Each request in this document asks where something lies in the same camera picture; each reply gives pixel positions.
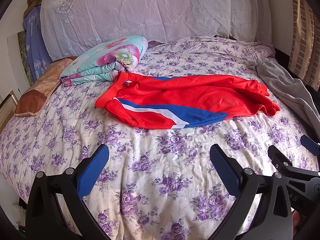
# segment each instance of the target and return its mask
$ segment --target wooden frame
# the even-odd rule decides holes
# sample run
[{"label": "wooden frame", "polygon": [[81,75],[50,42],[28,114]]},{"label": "wooden frame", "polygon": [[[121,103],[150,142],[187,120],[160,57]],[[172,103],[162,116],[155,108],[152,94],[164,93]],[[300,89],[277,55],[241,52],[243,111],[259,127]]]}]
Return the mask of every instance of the wooden frame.
[{"label": "wooden frame", "polygon": [[18,100],[11,91],[9,95],[0,103],[0,133],[7,125],[9,120],[14,116],[14,111],[18,105]]}]

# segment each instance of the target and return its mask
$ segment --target floral bed sheet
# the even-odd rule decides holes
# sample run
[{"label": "floral bed sheet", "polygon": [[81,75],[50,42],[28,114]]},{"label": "floral bed sheet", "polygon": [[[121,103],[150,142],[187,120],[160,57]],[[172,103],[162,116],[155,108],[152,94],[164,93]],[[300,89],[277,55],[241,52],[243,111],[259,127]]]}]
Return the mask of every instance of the floral bed sheet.
[{"label": "floral bed sheet", "polygon": [[[149,49],[135,72],[143,75],[229,74],[262,80],[257,58],[274,57],[258,42],[183,39]],[[214,143],[243,167],[271,175],[267,150],[274,144],[294,166],[317,170],[316,158],[300,145],[305,129],[271,92],[281,111],[258,113],[197,128],[145,130],[120,123],[95,100],[111,82],[59,87],[35,117],[13,117],[0,135],[0,173],[28,201],[38,171],[60,174],[91,156],[104,143],[110,159],[92,192],[84,198],[111,239],[207,239],[235,198],[209,160]],[[69,227],[78,232],[63,198]],[[254,216],[259,197],[243,225]]]}]

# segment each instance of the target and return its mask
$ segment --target screw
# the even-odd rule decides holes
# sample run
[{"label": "screw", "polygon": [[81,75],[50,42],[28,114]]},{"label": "screw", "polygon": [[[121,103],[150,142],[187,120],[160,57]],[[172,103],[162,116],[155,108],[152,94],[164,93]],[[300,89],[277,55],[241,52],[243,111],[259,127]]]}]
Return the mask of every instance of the screw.
[{"label": "screw", "polygon": [[275,176],[276,176],[276,178],[278,178],[278,179],[281,179],[281,178],[282,178],[282,175],[281,175],[280,172],[276,172],[276,173],[275,173]]},{"label": "screw", "polygon": [[44,173],[42,171],[39,171],[36,176],[37,176],[37,178],[42,178],[43,174]]},{"label": "screw", "polygon": [[251,174],[253,174],[253,171],[250,168],[245,168],[244,169],[244,173],[248,174],[248,175],[251,175]]},{"label": "screw", "polygon": [[66,169],[66,174],[67,174],[67,175],[71,175],[74,170],[75,170],[74,168],[67,168],[67,169]]},{"label": "screw", "polygon": [[315,184],[315,193],[316,195],[320,195],[320,184]]}]

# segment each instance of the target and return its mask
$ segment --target wall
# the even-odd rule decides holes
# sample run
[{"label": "wall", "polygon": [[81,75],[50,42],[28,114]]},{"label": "wall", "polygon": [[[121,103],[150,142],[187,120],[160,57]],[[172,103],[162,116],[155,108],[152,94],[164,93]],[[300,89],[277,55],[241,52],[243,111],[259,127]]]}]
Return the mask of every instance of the wall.
[{"label": "wall", "polygon": [[269,0],[272,44],[290,56],[293,36],[292,0]]},{"label": "wall", "polygon": [[20,76],[25,75],[25,73],[23,71],[15,71],[15,74],[13,74],[7,38],[23,31],[23,13],[27,7],[27,0],[13,0],[0,20],[0,96],[2,98],[5,98],[13,90],[19,99],[25,91],[25,84],[21,82],[26,78]]},{"label": "wall", "polygon": [[[17,76],[19,83],[23,82],[25,73],[23,70],[17,71],[16,66],[10,64],[8,53],[8,37],[23,30],[23,12],[27,9],[27,0],[13,0],[7,8],[5,14],[0,20],[0,98],[5,98],[11,90],[17,98],[21,97],[19,92],[19,84],[16,81],[14,74]],[[20,84],[21,92],[25,89],[25,84]],[[19,197],[8,182],[0,175],[0,205],[6,213],[7,217],[13,224],[14,218],[12,213],[12,205],[18,204]]]}]

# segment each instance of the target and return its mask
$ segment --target brown checkered curtain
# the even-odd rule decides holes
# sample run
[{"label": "brown checkered curtain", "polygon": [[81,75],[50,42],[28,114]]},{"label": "brown checkered curtain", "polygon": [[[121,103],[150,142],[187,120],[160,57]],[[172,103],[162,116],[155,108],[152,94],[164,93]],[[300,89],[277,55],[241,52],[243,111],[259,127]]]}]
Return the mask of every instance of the brown checkered curtain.
[{"label": "brown checkered curtain", "polygon": [[292,0],[293,40],[289,69],[305,83],[319,89],[320,23],[306,0]]},{"label": "brown checkered curtain", "polygon": [[304,79],[309,67],[313,40],[313,12],[306,0],[293,2],[293,41],[289,60],[289,69],[300,79]]}]

